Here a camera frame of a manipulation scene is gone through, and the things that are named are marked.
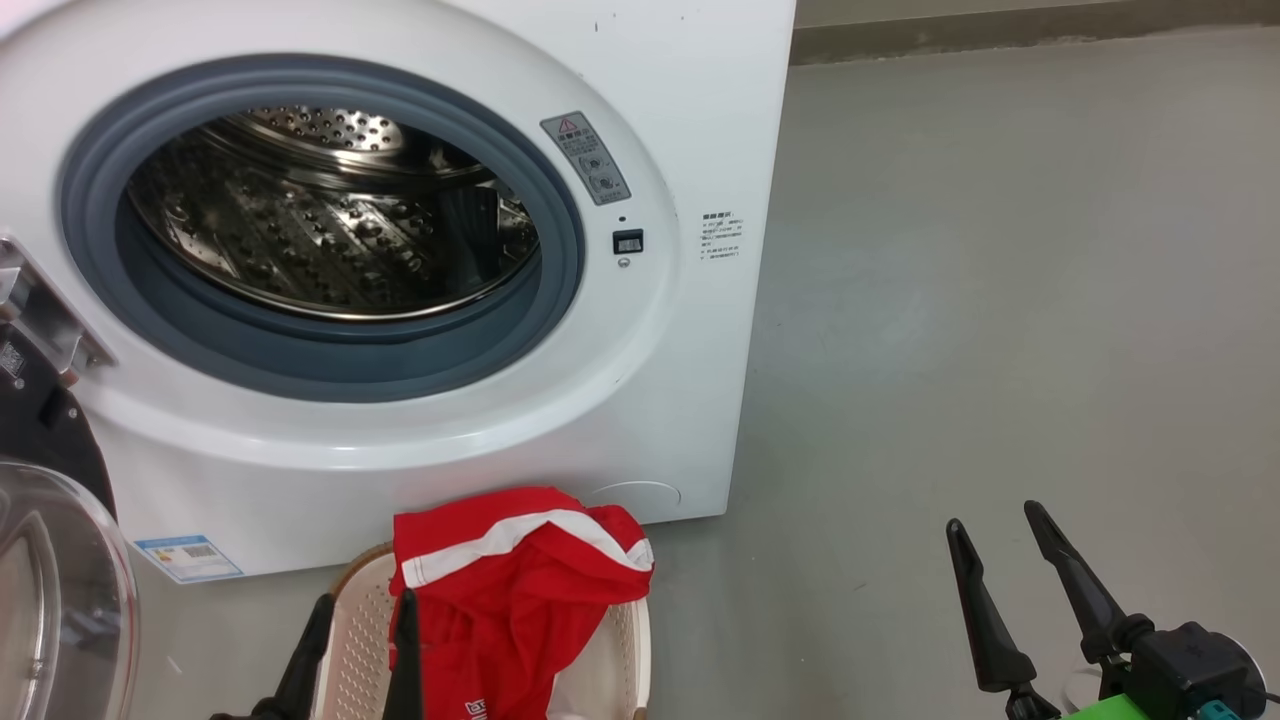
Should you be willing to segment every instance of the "red garment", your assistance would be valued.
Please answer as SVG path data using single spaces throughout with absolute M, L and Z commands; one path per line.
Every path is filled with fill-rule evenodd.
M 626 510 L 586 509 L 554 488 L 397 515 L 393 546 L 390 593 L 415 588 L 419 603 L 430 720 L 545 720 L 556 673 L 653 575 Z

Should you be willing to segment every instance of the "baseboard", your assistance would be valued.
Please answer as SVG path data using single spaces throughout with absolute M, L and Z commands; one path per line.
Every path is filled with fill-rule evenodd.
M 791 64 L 1091 42 L 1193 27 L 1271 24 L 1280 24 L 1280 0 L 1116 0 L 796 28 Z

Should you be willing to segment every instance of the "concrete floor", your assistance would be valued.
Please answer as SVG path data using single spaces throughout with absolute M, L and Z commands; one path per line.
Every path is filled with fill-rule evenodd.
M 1000 717 L 954 515 L 1056 702 L 1027 498 L 1280 673 L 1277 76 L 1280 31 L 792 73 L 730 512 L 652 528 L 653 717 Z M 337 573 L 138 566 L 136 720 L 248 711 Z

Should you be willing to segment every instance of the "laundry basket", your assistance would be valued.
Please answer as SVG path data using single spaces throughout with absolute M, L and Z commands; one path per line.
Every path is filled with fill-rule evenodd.
M 396 571 L 390 543 L 361 555 L 334 584 L 333 628 L 320 662 L 312 720 L 381 720 L 392 674 L 388 629 L 396 600 L 387 584 Z M 616 605 L 556 679 L 586 720 L 644 720 L 649 702 L 649 606 Z

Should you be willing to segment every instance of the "black cable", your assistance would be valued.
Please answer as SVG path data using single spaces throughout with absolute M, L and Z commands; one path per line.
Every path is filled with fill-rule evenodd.
M 1265 697 L 1265 698 L 1270 700 L 1271 702 L 1274 702 L 1274 703 L 1276 703 L 1276 705 L 1280 705 L 1280 694 L 1275 694 L 1275 693 L 1268 693 L 1268 692 L 1266 692 L 1266 691 L 1260 691 L 1260 689 L 1257 689 L 1257 688 L 1245 688 L 1245 689 L 1247 689 L 1247 691 L 1251 691 L 1251 692 L 1254 692 L 1254 693 L 1257 693 L 1257 694 L 1260 694 L 1260 696 L 1262 696 L 1262 697 Z

